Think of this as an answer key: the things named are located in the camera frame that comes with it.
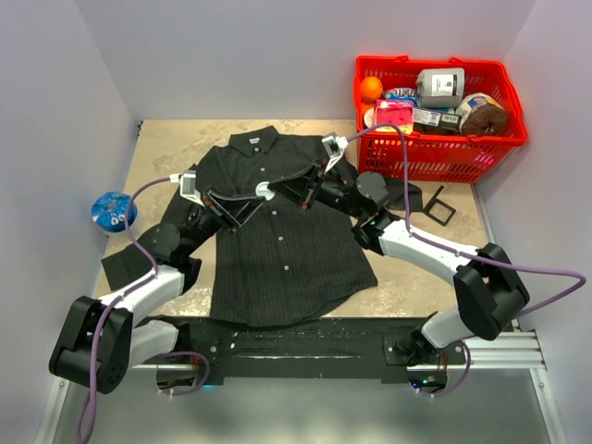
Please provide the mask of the black pinstriped button shirt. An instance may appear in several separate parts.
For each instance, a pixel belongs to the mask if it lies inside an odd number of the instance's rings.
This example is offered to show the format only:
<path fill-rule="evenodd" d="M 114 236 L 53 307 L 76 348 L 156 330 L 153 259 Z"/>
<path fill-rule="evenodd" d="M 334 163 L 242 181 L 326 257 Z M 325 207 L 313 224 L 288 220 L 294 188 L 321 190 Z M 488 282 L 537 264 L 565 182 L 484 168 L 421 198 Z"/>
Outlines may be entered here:
<path fill-rule="evenodd" d="M 192 170 L 199 191 L 243 195 L 326 154 L 319 135 L 286 135 L 268 126 L 231 135 Z M 276 197 L 236 232 L 219 230 L 211 317 L 249 327 L 287 326 L 375 287 L 376 275 L 351 228 L 348 216 L 323 204 L 302 211 Z"/>

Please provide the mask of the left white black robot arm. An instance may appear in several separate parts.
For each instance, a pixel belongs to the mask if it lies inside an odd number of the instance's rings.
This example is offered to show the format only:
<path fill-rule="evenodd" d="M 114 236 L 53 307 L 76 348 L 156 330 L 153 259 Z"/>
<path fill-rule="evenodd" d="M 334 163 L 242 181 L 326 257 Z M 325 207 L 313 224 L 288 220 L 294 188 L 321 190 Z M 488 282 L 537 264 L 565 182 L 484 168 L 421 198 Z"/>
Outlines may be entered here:
<path fill-rule="evenodd" d="M 199 247 L 220 230 L 241 228 L 273 196 L 268 190 L 227 195 L 181 184 L 188 218 L 161 222 L 132 240 L 118 261 L 121 283 L 103 297 L 80 296 L 70 305 L 49 372 L 89 389 L 94 398 L 112 392 L 131 367 L 151 359 L 208 367 L 207 358 L 192 349 L 185 322 L 151 314 L 196 283 L 202 262 L 192 255 Z"/>

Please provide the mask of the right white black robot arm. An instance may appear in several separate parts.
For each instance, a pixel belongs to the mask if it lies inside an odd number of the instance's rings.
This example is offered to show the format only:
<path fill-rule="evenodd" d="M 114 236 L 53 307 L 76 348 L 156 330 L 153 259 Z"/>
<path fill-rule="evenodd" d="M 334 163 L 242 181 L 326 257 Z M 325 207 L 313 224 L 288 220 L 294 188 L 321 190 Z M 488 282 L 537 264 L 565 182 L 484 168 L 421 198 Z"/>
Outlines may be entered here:
<path fill-rule="evenodd" d="M 431 364 L 462 339 L 496 339 L 529 303 L 523 281 L 498 245 L 462 245 L 412 227 L 389 211 L 386 181 L 377 173 L 364 172 L 346 183 L 327 171 L 315 163 L 260 183 L 256 193 L 268 200 L 281 196 L 302 210 L 321 203 L 353 217 L 352 233 L 362 248 L 416 265 L 454 288 L 456 307 L 430 315 L 396 343 L 409 365 Z"/>

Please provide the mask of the black framed brooch card left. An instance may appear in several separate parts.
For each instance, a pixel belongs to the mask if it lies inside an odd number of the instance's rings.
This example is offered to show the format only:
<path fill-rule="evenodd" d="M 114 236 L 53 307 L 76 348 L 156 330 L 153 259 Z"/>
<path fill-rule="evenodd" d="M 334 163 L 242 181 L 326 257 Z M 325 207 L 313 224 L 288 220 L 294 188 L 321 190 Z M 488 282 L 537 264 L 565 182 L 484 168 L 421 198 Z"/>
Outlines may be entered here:
<path fill-rule="evenodd" d="M 424 214 L 442 227 L 446 227 L 457 213 L 456 208 L 441 199 L 444 190 L 445 187 L 440 185 L 424 207 Z"/>

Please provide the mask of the orange fruit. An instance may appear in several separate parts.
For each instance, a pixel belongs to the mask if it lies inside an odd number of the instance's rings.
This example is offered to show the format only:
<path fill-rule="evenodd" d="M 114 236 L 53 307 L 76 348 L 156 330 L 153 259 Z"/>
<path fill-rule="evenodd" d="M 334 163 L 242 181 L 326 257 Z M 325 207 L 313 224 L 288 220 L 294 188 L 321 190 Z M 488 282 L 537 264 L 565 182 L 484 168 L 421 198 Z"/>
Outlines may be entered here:
<path fill-rule="evenodd" d="M 360 83 L 361 101 L 365 104 L 374 103 L 383 94 L 383 84 L 380 78 L 375 76 L 365 77 Z"/>

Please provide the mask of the pink snack box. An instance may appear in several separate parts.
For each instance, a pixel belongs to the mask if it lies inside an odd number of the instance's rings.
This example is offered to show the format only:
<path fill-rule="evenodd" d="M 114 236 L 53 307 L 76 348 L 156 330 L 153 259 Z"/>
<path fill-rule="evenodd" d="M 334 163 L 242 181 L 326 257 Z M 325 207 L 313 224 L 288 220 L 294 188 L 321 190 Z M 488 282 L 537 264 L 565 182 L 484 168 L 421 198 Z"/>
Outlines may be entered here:
<path fill-rule="evenodd" d="M 374 124 L 396 125 L 403 133 L 413 132 L 413 103 L 408 100 L 379 99 L 374 111 Z M 377 131 L 394 131 L 392 127 L 381 126 Z"/>

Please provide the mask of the blue wrapped round package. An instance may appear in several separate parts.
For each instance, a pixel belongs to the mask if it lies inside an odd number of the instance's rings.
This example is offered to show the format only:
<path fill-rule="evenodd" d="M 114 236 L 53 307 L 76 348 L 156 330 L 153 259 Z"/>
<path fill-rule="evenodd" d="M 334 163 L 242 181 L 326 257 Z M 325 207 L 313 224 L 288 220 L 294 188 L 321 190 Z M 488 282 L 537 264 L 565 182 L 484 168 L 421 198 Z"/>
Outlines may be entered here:
<path fill-rule="evenodd" d="M 128 194 L 109 191 L 101 195 L 92 204 L 91 218 L 94 226 L 106 236 L 125 236 L 125 216 L 127 216 L 130 228 L 136 224 L 138 208 L 135 203 L 130 204 L 131 197 Z"/>

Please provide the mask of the blue white barcode box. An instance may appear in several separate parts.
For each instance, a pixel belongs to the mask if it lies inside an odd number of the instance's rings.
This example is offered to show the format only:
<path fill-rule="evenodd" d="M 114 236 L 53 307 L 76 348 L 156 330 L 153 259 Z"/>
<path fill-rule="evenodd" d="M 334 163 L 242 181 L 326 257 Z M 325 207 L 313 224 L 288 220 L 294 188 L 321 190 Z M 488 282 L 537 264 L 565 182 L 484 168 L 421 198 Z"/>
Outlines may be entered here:
<path fill-rule="evenodd" d="M 438 112 L 433 109 L 415 108 L 413 110 L 413 123 L 435 129 L 457 131 L 460 127 L 461 117 L 452 113 Z"/>

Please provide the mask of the red plastic shopping basket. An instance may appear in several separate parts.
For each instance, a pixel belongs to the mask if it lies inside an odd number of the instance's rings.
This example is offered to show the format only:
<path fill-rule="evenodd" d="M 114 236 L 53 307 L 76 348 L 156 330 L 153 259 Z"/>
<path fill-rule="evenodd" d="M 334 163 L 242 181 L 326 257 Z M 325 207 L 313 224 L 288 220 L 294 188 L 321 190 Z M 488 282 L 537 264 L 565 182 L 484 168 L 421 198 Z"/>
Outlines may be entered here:
<path fill-rule="evenodd" d="M 356 128 L 364 128 L 361 82 L 377 77 L 385 88 L 413 87 L 425 68 L 463 68 L 465 91 L 485 93 L 509 112 L 510 122 L 498 137 L 434 135 L 413 132 L 405 137 L 409 179 L 474 184 L 502 161 L 511 150 L 523 146 L 528 133 L 522 105 L 507 69 L 499 61 L 452 57 L 416 59 L 407 55 L 359 55 L 355 59 L 353 103 Z"/>

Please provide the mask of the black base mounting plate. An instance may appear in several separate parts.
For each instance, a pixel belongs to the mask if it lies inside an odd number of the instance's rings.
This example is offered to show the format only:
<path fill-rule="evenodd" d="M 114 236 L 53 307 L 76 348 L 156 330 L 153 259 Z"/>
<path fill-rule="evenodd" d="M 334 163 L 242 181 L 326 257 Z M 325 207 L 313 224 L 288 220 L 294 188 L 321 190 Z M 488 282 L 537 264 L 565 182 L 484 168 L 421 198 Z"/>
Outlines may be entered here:
<path fill-rule="evenodd" d="M 252 328 L 208 317 L 176 317 L 180 350 L 210 364 L 209 385 L 230 377 L 377 379 L 405 384 L 421 361 L 399 348 L 419 318 L 320 318 L 290 327 Z"/>

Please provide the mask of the grey labelled bag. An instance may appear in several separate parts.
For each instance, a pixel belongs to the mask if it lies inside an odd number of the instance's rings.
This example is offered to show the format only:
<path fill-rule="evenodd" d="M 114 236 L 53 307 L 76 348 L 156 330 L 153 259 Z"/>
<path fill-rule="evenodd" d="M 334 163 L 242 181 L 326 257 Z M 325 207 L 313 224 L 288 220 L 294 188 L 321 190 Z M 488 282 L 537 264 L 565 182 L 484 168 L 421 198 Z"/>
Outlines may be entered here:
<path fill-rule="evenodd" d="M 420 108 L 456 108 L 464 97 L 463 68 L 423 69 L 416 79 L 416 99 Z"/>

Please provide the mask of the brown doughnut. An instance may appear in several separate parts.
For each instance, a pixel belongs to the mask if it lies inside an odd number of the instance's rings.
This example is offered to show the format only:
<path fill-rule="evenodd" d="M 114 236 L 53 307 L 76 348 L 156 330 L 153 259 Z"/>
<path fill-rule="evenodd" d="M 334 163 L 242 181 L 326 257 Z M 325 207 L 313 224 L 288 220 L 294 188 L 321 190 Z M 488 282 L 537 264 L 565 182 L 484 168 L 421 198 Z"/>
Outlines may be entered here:
<path fill-rule="evenodd" d="M 495 105 L 471 108 L 462 116 L 460 133 L 463 136 L 501 136 L 510 122 L 510 114 Z"/>

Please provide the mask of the white round labelled package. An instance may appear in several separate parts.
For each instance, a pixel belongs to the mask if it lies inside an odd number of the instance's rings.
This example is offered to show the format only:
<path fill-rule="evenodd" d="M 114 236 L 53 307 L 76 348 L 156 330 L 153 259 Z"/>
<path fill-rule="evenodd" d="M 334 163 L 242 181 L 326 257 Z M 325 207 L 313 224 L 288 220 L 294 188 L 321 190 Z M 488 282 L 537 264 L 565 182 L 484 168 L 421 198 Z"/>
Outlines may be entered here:
<path fill-rule="evenodd" d="M 468 118 L 478 110 L 498 112 L 499 110 L 504 111 L 504 108 L 488 94 L 476 92 L 462 99 L 461 103 L 455 108 L 455 114 L 462 118 Z"/>

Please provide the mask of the aluminium frame rail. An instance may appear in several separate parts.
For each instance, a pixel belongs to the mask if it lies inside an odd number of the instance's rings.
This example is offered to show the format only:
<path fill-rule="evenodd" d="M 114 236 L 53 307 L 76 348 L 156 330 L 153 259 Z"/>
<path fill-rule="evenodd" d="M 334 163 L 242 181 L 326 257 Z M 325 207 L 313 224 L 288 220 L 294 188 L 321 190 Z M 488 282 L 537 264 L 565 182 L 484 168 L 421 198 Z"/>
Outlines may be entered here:
<path fill-rule="evenodd" d="M 495 340 L 470 338 L 465 341 L 471 351 L 471 368 L 475 370 L 527 370 L 536 393 L 536 404 L 551 443 L 567 443 L 559 408 L 549 383 L 547 362 L 535 330 L 522 331 L 517 320 L 512 331 Z"/>

